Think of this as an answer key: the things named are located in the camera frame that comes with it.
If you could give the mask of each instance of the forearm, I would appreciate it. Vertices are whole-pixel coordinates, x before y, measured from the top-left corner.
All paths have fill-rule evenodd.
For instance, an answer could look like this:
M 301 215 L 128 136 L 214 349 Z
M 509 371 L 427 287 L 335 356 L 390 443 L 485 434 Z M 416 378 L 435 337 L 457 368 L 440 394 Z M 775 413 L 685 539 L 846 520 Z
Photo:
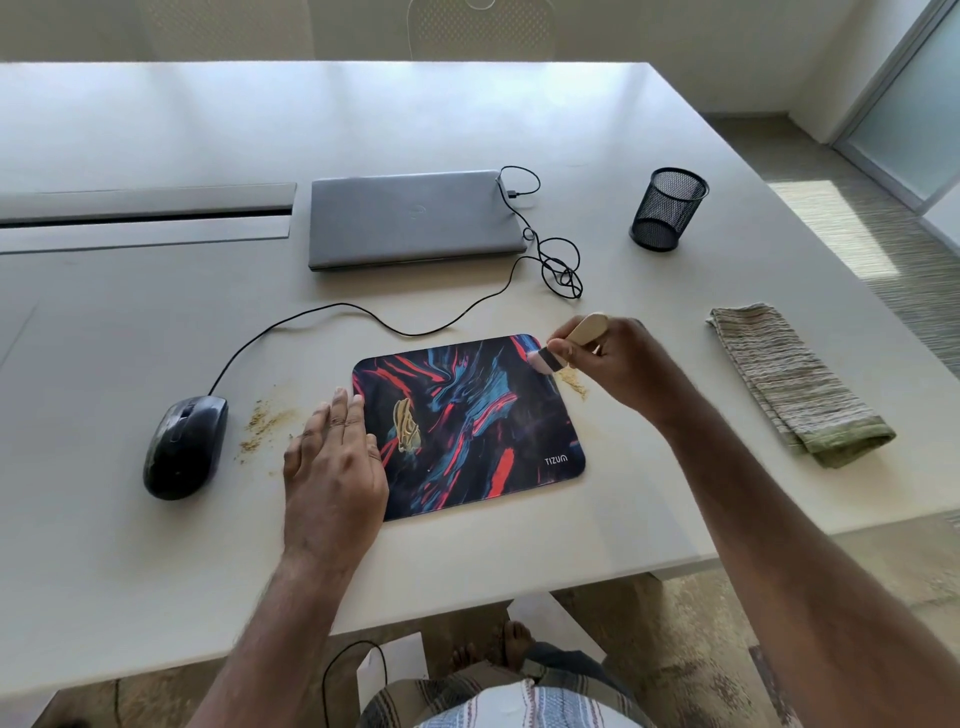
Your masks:
M 704 400 L 661 428 L 804 724 L 947 724 L 960 667 L 821 532 Z
M 281 560 L 189 728 L 294 725 L 348 582 Z

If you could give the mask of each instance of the computer mouse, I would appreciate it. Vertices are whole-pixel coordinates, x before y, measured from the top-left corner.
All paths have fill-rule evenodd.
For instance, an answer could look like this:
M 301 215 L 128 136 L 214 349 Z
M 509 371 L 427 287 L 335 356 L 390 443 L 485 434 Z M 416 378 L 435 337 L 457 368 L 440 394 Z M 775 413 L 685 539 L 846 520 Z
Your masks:
M 143 465 L 152 496 L 180 500 L 199 491 L 217 472 L 227 429 L 227 400 L 191 397 L 167 410 Z

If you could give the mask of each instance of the tiled floor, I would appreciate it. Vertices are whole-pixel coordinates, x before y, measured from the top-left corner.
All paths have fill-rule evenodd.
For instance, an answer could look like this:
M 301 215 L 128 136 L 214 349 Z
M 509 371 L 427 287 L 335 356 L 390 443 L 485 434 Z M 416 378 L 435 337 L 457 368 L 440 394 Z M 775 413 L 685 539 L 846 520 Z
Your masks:
M 720 133 L 798 215 L 960 374 L 960 258 L 917 224 L 896 200 L 785 119 L 724 120 Z M 851 534 L 841 544 L 960 653 L 960 534 L 944 518 Z M 609 653 L 607 667 L 632 686 L 661 728 L 781 726 L 752 648 L 756 638 L 726 575 L 711 571 L 660 583 L 648 575 L 556 594 Z M 454 644 L 482 643 L 505 616 L 495 604 L 395 624 L 330 641 L 318 667 L 345 644 L 384 642 L 421 631 L 431 674 L 444 674 Z M 354 671 L 365 653 L 344 658 L 328 688 L 333 728 L 357 717 Z M 126 728 L 174 728 L 189 718 L 219 662 L 126 678 Z M 303 726 L 323 725 L 319 682 Z M 113 684 L 61 692 L 38 728 L 85 717 L 113 726 Z

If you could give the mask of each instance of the mouse pad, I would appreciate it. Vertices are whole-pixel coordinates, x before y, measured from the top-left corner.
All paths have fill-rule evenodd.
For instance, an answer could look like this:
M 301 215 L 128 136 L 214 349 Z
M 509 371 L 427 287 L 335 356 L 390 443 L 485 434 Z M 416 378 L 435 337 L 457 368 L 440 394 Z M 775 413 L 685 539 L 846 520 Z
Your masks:
M 520 334 L 377 356 L 353 369 L 390 484 L 386 521 L 568 480 L 586 459 L 557 383 Z

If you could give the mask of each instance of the hand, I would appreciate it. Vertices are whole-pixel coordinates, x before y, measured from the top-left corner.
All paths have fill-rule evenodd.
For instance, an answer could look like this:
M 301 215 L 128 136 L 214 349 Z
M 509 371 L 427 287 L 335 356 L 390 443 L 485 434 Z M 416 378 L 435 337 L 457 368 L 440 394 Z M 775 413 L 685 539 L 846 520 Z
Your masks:
M 347 583 L 373 544 L 387 508 L 387 475 L 367 434 L 363 398 L 338 387 L 283 453 L 284 558 Z
M 565 338 L 583 318 L 575 316 L 554 331 L 547 349 L 581 370 L 614 399 L 660 429 L 704 401 L 640 321 L 611 318 L 605 334 L 580 347 Z

